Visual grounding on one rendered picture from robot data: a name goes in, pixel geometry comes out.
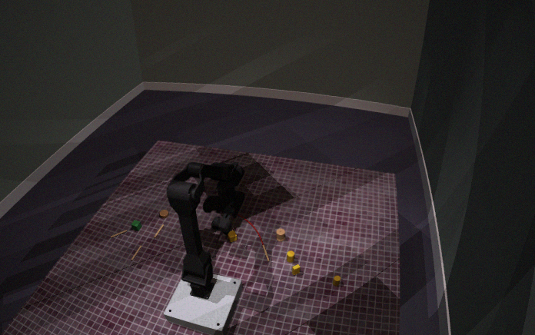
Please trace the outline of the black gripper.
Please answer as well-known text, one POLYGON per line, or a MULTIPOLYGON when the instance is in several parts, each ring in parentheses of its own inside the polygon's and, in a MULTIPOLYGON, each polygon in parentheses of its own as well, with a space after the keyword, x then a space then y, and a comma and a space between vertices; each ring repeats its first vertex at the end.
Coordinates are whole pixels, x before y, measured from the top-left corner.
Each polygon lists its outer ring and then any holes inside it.
POLYGON ((215 217, 211 223, 211 228, 213 230, 222 231, 225 235, 228 235, 232 226, 231 221, 229 220, 231 215, 233 215, 233 218, 237 217, 238 211, 244 201, 244 193, 240 191, 234 192, 235 196, 230 201, 222 200, 218 196, 217 202, 220 203, 219 209, 224 215, 223 217, 215 217))

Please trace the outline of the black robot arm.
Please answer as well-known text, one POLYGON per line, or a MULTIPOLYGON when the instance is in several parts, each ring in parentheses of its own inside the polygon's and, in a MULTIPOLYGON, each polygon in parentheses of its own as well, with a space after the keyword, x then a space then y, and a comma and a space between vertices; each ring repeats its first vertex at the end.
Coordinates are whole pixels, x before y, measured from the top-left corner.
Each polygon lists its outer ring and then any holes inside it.
MULTIPOLYGON (((244 169, 238 162, 231 164, 212 163, 211 165, 191 162, 177 173, 167 187, 170 206, 178 213, 184 247, 187 251, 183 260, 181 280, 190 283, 191 296, 208 299, 214 288, 212 260, 210 251, 203 250, 198 229, 196 208, 204 192, 204 179, 219 181, 216 193, 222 200, 231 200, 235 196, 234 187, 238 186, 244 175, 244 169), (200 178, 198 184, 187 182, 190 177, 200 178)), ((215 211, 220 214, 217 195, 210 195, 203 203, 204 212, 215 211)))

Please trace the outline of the small green block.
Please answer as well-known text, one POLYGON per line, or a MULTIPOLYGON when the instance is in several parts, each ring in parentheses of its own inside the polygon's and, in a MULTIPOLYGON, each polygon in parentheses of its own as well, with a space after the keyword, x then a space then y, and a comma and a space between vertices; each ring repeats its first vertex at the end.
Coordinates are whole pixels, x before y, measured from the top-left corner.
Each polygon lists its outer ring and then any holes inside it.
POLYGON ((141 222, 140 221, 133 221, 132 222, 133 230, 139 231, 141 229, 141 222))

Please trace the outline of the short yellow cylinder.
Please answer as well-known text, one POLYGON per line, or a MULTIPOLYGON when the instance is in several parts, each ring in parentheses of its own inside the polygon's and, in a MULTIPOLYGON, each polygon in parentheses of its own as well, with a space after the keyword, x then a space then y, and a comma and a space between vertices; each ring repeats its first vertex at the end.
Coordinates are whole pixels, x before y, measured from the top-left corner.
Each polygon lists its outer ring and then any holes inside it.
POLYGON ((336 276, 334 276, 334 279, 333 279, 333 283, 332 283, 332 284, 336 287, 336 286, 339 285, 340 280, 341 280, 341 277, 338 276, 338 275, 336 275, 336 276))

